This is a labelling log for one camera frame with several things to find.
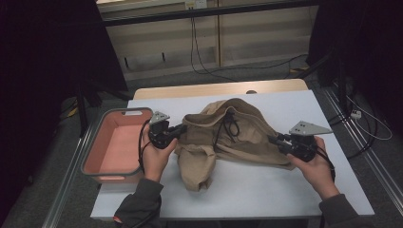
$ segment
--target hand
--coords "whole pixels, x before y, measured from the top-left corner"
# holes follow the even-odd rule
[[[319,152],[324,153],[326,148],[323,139],[315,137],[315,140],[317,141],[317,146],[322,149]],[[287,157],[292,164],[302,171],[305,179],[311,183],[323,200],[340,194],[332,180],[329,163],[318,154],[309,162],[302,161],[291,154],[288,154]]]
[[[149,124],[144,128],[143,146],[150,142],[148,138]],[[143,152],[144,177],[160,182],[163,170],[168,164],[169,155],[175,149],[178,140],[174,139],[165,149],[158,149],[152,143],[145,147]]]

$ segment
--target white table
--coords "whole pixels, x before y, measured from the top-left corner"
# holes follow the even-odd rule
[[[209,103],[233,97],[257,107],[265,120],[280,133],[303,120],[329,127],[312,91],[269,94],[220,95],[209,97],[145,99],[128,107],[150,107],[168,114],[170,124],[180,124],[185,114],[199,113]],[[350,164],[334,134],[322,135],[330,159],[336,167],[336,185],[345,193],[359,215],[374,214]],[[292,171],[264,165],[217,161],[209,189],[190,192],[184,188],[172,154],[163,173],[162,219],[278,219],[309,218],[321,214],[320,198],[296,168]],[[103,184],[91,217],[111,220],[135,184]]]

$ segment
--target canvas bag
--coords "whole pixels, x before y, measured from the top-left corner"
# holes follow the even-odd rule
[[[211,103],[200,114],[185,115],[182,123],[187,131],[181,135],[175,153],[188,190],[209,187],[216,159],[294,168],[268,141],[267,136],[277,136],[277,132],[257,108],[242,99]]]

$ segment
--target pink container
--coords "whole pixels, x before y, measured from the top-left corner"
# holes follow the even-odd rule
[[[146,107],[112,109],[101,119],[87,150],[82,172],[99,183],[138,182],[139,135],[152,110]]]

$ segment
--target jacket sleeve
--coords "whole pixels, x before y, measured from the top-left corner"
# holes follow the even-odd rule
[[[344,194],[324,200],[319,204],[319,208],[331,228],[374,227],[369,219],[358,215]]]
[[[146,228],[160,228],[160,193],[163,186],[158,182],[140,179],[136,192],[128,195],[115,212],[116,227],[136,227],[145,222]]]

